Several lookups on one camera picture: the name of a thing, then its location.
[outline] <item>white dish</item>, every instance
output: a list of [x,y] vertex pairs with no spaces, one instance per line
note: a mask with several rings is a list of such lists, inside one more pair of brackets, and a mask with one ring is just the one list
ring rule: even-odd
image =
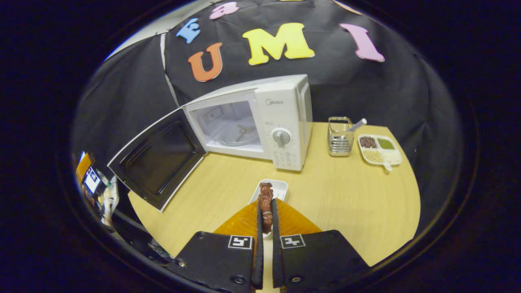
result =
[[[360,143],[360,138],[363,138],[363,137],[373,138],[375,140],[375,143],[376,143],[376,148],[365,148],[365,147],[363,147],[362,144]],[[382,148],[380,146],[380,142],[378,141],[378,139],[385,139],[387,141],[390,141],[392,146],[393,146],[393,148],[394,148],[394,150],[389,150],[389,149]],[[402,154],[400,153],[400,150],[398,149],[398,146],[396,145],[394,140],[391,139],[390,137],[378,136],[378,135],[359,135],[358,136],[358,146],[360,147],[360,152],[362,153],[362,157],[364,158],[364,160],[367,163],[373,164],[373,165],[383,165],[387,171],[392,171],[391,165],[400,165],[402,163]],[[365,156],[365,154],[364,154],[365,150],[379,152],[380,155],[383,158],[383,162],[382,163],[378,163],[378,162],[374,162],[374,161],[369,160]]]
[[[274,180],[274,179],[263,179],[257,184],[257,188],[255,188],[255,191],[253,192],[252,198],[250,199],[250,203],[256,201],[259,197],[259,194],[261,192],[261,187],[259,186],[261,183],[271,183],[273,185],[271,189],[273,190],[273,198],[274,199],[280,199],[283,202],[288,202],[288,184],[284,181],[280,180]],[[270,233],[268,234],[262,234],[264,239],[271,239],[273,238],[273,235]]]

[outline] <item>white microwave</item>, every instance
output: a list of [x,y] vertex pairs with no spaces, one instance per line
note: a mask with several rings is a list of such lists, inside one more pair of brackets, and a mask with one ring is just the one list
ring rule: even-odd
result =
[[307,75],[221,88],[156,121],[108,163],[114,174],[162,211],[207,152],[273,161],[300,171],[312,130]]

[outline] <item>microwave control knob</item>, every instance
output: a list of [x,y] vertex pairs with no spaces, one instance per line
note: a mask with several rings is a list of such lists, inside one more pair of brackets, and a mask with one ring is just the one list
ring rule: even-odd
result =
[[281,148],[290,142],[290,135],[284,130],[275,130],[273,132],[273,140],[275,140],[275,142],[279,145],[279,148]]

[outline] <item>wooden table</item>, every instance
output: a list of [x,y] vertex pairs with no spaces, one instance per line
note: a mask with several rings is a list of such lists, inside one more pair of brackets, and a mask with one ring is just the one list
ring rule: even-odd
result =
[[[401,147],[403,162],[386,174],[370,165],[355,143],[348,157],[328,154],[327,123],[313,123],[301,172],[275,169],[267,160],[209,153],[177,191],[163,213],[134,192],[130,201],[150,234],[177,255],[197,231],[213,232],[248,204],[262,179],[288,183],[288,204],[322,230],[336,229],[372,266],[414,236],[420,216],[418,185]],[[396,139],[387,127],[364,126],[360,134]],[[264,289],[272,288],[272,240],[264,241]]]

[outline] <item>wire basket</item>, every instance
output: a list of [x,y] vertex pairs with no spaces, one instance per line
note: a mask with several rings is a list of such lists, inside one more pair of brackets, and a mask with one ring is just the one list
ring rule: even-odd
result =
[[329,117],[327,141],[329,155],[349,156],[355,140],[355,132],[348,131],[353,123],[347,117]]

